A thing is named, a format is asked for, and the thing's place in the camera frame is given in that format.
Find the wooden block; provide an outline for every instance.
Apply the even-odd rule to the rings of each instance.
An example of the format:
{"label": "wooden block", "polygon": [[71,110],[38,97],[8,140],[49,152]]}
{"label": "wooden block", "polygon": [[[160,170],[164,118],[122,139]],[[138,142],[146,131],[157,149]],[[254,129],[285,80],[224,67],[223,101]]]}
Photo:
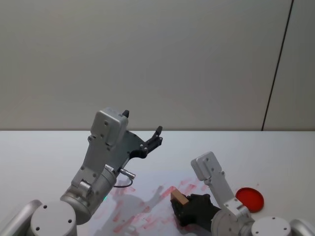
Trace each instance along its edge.
{"label": "wooden block", "polygon": [[185,205],[188,203],[188,199],[178,190],[175,189],[171,192],[171,200],[176,199],[180,204]]}

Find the white paper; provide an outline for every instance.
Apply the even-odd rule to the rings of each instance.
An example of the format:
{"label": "white paper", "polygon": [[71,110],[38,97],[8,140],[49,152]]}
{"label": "white paper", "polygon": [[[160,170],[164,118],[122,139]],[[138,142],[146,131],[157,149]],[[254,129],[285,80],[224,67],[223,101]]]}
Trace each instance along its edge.
{"label": "white paper", "polygon": [[[126,185],[119,180],[117,185]],[[193,172],[137,173],[128,188],[114,188],[90,221],[90,235],[147,236],[147,235],[209,235],[209,232],[189,225],[177,225],[170,202],[170,192],[177,188],[185,195],[210,194],[208,186]]]}

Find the red plate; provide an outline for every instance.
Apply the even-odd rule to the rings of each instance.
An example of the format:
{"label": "red plate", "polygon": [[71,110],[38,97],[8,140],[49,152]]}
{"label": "red plate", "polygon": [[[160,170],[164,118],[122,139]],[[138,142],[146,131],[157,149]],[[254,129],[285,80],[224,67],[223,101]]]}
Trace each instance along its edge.
{"label": "red plate", "polygon": [[241,188],[235,196],[251,213],[259,212],[264,207],[264,198],[256,189]]}

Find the white wall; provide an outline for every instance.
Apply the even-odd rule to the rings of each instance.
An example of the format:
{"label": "white wall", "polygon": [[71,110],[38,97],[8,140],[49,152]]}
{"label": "white wall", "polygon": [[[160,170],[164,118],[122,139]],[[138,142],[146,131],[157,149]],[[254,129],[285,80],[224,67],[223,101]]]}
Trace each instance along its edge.
{"label": "white wall", "polygon": [[315,130],[315,1],[294,1],[264,130]]}
{"label": "white wall", "polygon": [[289,0],[1,0],[0,129],[261,128]]}

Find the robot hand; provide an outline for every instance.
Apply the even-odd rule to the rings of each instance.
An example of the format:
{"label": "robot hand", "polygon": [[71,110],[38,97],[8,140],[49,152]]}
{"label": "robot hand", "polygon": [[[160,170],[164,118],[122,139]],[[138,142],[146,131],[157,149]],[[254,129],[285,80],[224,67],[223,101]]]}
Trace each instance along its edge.
{"label": "robot hand", "polygon": [[183,196],[188,202],[182,204],[176,197],[171,199],[174,214],[181,226],[197,224],[204,229],[211,231],[211,220],[220,208],[211,203],[210,195],[191,194]]}

